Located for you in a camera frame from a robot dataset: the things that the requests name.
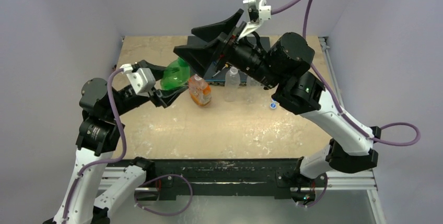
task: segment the bottle cap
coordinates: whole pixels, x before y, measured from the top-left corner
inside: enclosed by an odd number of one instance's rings
[[[231,69],[229,70],[232,74],[236,74],[238,73],[238,69],[235,67],[231,67]]]

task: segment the water bottle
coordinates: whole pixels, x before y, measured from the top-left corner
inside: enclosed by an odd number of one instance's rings
[[[238,87],[240,85],[240,74],[238,69],[231,67],[225,77],[225,101],[235,101],[238,96]]]
[[[246,101],[254,103],[260,94],[261,85],[258,81],[248,76],[246,78]]]

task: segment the soap bottle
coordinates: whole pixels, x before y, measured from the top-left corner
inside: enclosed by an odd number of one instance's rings
[[[191,75],[189,65],[182,58],[171,62],[163,73],[160,81],[163,90],[171,90],[186,84]]]
[[[189,94],[192,100],[199,106],[204,107],[211,101],[211,88],[209,84],[200,76],[193,75],[188,81]]]

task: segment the green plastic bottle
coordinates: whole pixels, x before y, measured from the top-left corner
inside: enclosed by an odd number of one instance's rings
[[[163,90],[171,90],[183,86],[191,76],[189,65],[182,58],[171,62],[163,73],[160,81]]]

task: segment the wooden tabletop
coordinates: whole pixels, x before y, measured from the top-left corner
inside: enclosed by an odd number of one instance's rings
[[[271,36],[271,45],[278,38]],[[167,66],[177,59],[174,46],[185,45],[186,39],[126,37],[117,67],[140,60]],[[318,37],[307,37],[307,41],[316,52],[315,66],[329,82]],[[113,82],[116,89],[128,84],[122,74]],[[246,102],[245,90],[239,88],[239,100],[226,102],[223,87],[212,87],[212,101],[204,108],[199,108],[186,91],[166,109],[148,102],[126,113],[121,116],[126,125],[125,158],[297,158],[311,155],[329,142],[330,136],[310,121],[278,106],[271,110],[274,89],[258,91],[257,102],[252,104]],[[115,156],[120,153],[121,144]]]

